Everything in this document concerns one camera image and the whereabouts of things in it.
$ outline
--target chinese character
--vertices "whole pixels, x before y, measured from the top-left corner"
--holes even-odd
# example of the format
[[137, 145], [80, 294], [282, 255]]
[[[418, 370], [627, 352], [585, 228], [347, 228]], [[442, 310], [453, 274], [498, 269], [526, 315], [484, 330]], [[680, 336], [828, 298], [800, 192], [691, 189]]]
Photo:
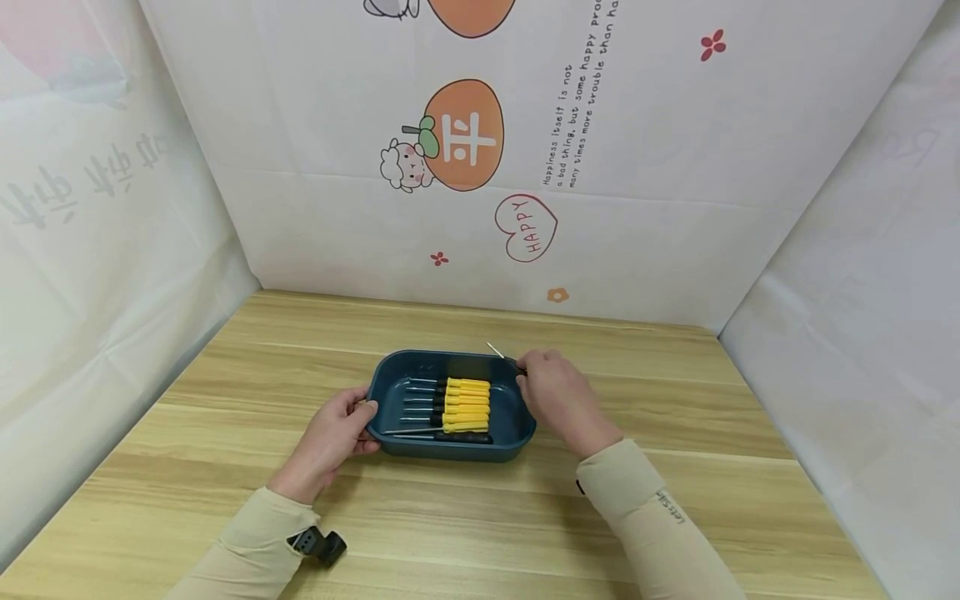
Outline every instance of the chinese character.
[[93, 188], [93, 191], [102, 194], [107, 193], [111, 198], [115, 197], [115, 188], [114, 181], [110, 180], [109, 175], [107, 174], [107, 167], [109, 167], [110, 173], [118, 177], [116, 184], [126, 182], [127, 185], [124, 187], [124, 193], [130, 191], [129, 181], [133, 179], [133, 173], [131, 171], [130, 156], [127, 153], [122, 152], [117, 148], [116, 144], [110, 144], [110, 147], [113, 149], [113, 156], [107, 158], [107, 166], [104, 166], [100, 159], [96, 156], [90, 156], [90, 164], [93, 166], [84, 167], [86, 174], [90, 177], [90, 180], [93, 181], [93, 184], [96, 186]]
[[[15, 183], [8, 183], [7, 187], [13, 193], [16, 204], [0, 197], [0, 204], [12, 214], [16, 220], [14, 225], [33, 225], [38, 229], [46, 229], [46, 215], [37, 210], [34, 200], [40, 200], [43, 205], [51, 211], [61, 211], [75, 206], [77, 203], [69, 203], [67, 200], [73, 194], [73, 186], [63, 175], [53, 176], [46, 168], [38, 166], [43, 181], [34, 183], [34, 196], [24, 191]], [[73, 219], [73, 210], [65, 213], [64, 223], [69, 223]]]
[[[459, 135], [450, 132], [450, 115], [445, 114], [441, 117], [441, 124], [444, 128], [444, 162], [450, 161], [450, 146], [468, 146], [470, 148], [470, 166], [477, 164], [477, 146], [496, 146], [496, 140], [492, 137], [480, 137], [480, 114], [472, 112], [470, 114], [470, 125], [457, 119], [453, 122], [453, 129], [458, 132], [467, 132], [468, 135]], [[463, 160], [467, 157], [467, 151], [463, 148], [457, 148], [453, 151], [453, 157], [457, 160]]]
[[0, 205], [6, 208], [10, 214], [12, 214], [16, 220], [13, 221], [14, 225], [29, 225], [33, 224], [37, 229], [46, 229], [47, 228], [47, 218], [41, 215], [34, 206], [33, 200], [36, 200], [34, 196], [24, 193], [18, 185], [13, 183], [8, 184], [13, 196], [16, 198], [19, 205], [12, 203], [3, 196], [0, 196]]
[[170, 154], [170, 140], [165, 135], [154, 135], [154, 139], [143, 133], [136, 142], [136, 149], [143, 158], [143, 166], [154, 168], [161, 156]]

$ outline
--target wood grain surface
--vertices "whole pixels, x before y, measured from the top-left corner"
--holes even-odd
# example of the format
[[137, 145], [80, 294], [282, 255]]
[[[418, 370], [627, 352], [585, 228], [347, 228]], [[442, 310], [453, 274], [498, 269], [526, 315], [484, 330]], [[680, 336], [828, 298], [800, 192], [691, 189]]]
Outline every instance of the wood grain surface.
[[[0, 598], [160, 598], [335, 391], [401, 348], [558, 348], [637, 439], [754, 600], [882, 598], [708, 332], [259, 292], [0, 576]], [[348, 541], [285, 598], [637, 598], [544, 428], [505, 465], [377, 455], [317, 503]]]

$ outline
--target white side panel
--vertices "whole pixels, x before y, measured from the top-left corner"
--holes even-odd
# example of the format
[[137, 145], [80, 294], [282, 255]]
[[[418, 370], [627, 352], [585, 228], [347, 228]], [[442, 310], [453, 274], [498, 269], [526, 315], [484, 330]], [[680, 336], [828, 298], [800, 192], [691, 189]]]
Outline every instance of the white side panel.
[[894, 598], [960, 598], [960, 2], [721, 341]]
[[256, 287], [135, 0], [0, 0], [0, 566]]

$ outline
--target plastic tray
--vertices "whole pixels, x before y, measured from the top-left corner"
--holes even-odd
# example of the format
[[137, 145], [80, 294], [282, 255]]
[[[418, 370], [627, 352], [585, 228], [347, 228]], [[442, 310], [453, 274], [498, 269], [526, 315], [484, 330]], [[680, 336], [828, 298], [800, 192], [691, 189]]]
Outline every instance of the plastic tray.
[[[443, 381], [447, 377], [490, 382], [490, 435], [493, 444], [406, 440], [383, 435], [382, 432], [394, 429], [419, 428], [415, 423], [400, 421], [403, 399], [408, 397], [406, 388], [411, 385], [411, 378]], [[537, 422], [527, 411], [516, 385], [516, 369], [499, 356], [490, 354], [434, 350], [394, 352], [377, 365], [368, 397], [379, 403], [379, 410], [367, 429], [380, 441], [385, 452], [395, 456], [505, 463], [520, 453], [537, 428]]]

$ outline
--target beige arm sleeve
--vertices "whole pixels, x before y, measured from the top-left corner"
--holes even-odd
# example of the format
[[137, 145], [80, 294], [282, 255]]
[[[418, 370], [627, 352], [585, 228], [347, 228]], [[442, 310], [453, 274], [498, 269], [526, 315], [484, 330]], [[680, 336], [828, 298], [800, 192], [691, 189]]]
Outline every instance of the beige arm sleeve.
[[276, 600], [300, 566], [287, 538], [316, 521], [311, 507], [260, 488], [166, 600]]
[[644, 600], [746, 598], [632, 440], [586, 459], [577, 468], [577, 478], [623, 543]]

